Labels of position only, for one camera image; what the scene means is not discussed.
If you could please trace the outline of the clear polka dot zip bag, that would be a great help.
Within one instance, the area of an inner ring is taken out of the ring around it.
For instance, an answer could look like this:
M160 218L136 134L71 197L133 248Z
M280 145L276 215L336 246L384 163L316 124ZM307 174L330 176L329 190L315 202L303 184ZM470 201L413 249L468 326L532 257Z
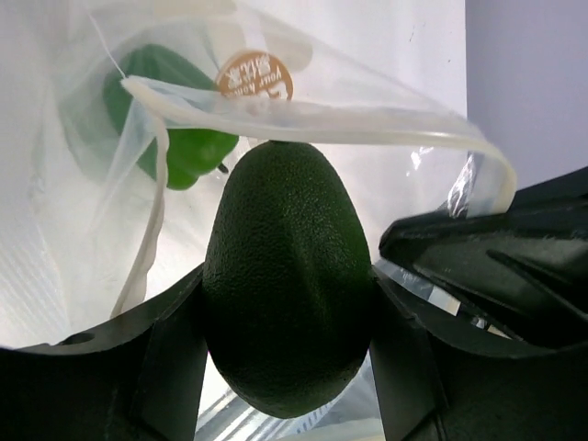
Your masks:
M382 440L369 347L333 400L262 413L217 370L202 278L223 190L267 141L345 186L371 273L395 221L505 212L513 167L464 118L235 1L1 4L1 351L57 345L201 270L191 440Z

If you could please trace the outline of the dark green avocado toy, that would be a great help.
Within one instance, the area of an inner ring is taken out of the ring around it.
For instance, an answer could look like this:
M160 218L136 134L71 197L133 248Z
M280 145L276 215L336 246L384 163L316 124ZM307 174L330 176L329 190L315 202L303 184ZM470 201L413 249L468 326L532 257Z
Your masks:
M267 141L223 190L203 265L203 333L234 392L288 419L339 395L368 351L374 280L353 203L308 143Z

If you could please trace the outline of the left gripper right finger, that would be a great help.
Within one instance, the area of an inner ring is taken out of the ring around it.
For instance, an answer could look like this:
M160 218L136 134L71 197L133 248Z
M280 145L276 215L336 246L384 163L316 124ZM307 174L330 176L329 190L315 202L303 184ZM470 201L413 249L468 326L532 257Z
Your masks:
M370 347L388 440L584 440L587 345L487 333L375 272Z

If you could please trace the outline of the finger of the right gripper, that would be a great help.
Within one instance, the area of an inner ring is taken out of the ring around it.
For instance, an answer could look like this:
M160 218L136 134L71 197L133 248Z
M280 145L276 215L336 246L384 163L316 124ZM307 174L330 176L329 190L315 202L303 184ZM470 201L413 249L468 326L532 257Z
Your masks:
M587 339L585 168L517 191L505 213L396 220L379 252L515 339Z

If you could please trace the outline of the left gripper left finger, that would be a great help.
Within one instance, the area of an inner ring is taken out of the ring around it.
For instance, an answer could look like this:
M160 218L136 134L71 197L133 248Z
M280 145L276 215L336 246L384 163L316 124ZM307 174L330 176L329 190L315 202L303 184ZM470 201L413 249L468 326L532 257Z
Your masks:
M207 347L201 270L57 345L1 351L4 440L191 440Z

